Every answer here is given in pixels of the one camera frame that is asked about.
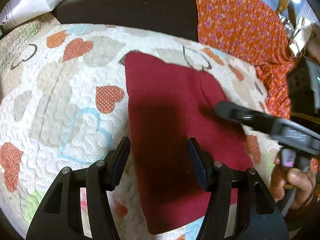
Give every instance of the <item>red cloth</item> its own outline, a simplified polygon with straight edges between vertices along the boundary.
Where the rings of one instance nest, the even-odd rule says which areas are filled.
[[[159,234],[202,217],[209,202],[188,158],[190,137],[230,168],[244,171],[252,163],[241,126],[213,112],[226,100],[213,76],[140,52],[128,53],[124,64],[141,206],[149,232]]]

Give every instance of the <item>white bag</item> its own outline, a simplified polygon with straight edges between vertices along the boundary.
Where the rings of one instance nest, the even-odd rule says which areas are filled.
[[[10,0],[0,13],[0,25],[7,33],[14,27],[52,11],[62,0]]]

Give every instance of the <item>person's hand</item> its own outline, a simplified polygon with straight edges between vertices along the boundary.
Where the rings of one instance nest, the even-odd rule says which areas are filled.
[[[281,167],[280,158],[278,157],[275,160],[275,165],[270,185],[270,192],[274,200],[278,202],[284,198],[284,185],[289,182],[298,188],[291,208],[298,209],[303,205],[308,205],[312,200],[312,193],[316,185],[316,174],[312,164],[310,163],[308,173],[296,168]]]

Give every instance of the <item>white quilt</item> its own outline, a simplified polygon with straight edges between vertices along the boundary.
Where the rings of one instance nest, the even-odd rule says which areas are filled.
[[[63,167],[88,167],[122,136],[130,136],[121,59],[132,50],[207,71],[230,101],[266,111],[267,94],[253,66],[203,44],[112,25],[60,25],[48,18],[16,28],[0,41],[0,207],[23,237]],[[268,183],[279,146],[264,134],[244,130],[253,166]],[[122,239],[196,239],[202,219],[157,236],[148,233],[131,156],[108,197]],[[90,236],[85,190],[81,209]],[[227,234],[232,228],[229,219]]]

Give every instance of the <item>black tool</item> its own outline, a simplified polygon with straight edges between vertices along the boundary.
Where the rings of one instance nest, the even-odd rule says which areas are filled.
[[[284,219],[255,169],[229,169],[202,151],[195,138],[188,144],[199,184],[211,192],[197,240],[224,239],[232,188],[238,189],[237,216],[234,234],[227,240],[289,239]],[[80,187],[87,188],[92,239],[120,240],[106,190],[112,191],[119,184],[129,152],[130,141],[124,137],[116,150],[89,168],[63,168],[40,203],[26,240],[89,240],[81,223]]]
[[[283,118],[274,117],[254,111],[227,101],[215,106],[215,113],[223,119],[252,127],[256,131],[269,134],[273,140],[279,141],[282,165],[295,167],[307,172],[312,158],[320,157],[320,135]],[[291,207],[297,189],[285,189],[284,199],[278,201],[282,216]]]
[[[116,150],[108,152],[87,169],[64,167],[42,199],[27,232],[26,240],[91,240],[83,233],[80,188],[87,189],[92,239],[120,240],[106,190],[120,183],[130,153],[130,140],[123,137]]]
[[[289,240],[278,206],[254,168],[237,171],[215,161],[198,145],[188,141],[189,157],[199,185],[211,192],[208,208],[196,240]],[[237,188],[236,223],[232,236],[224,238],[231,200]]]

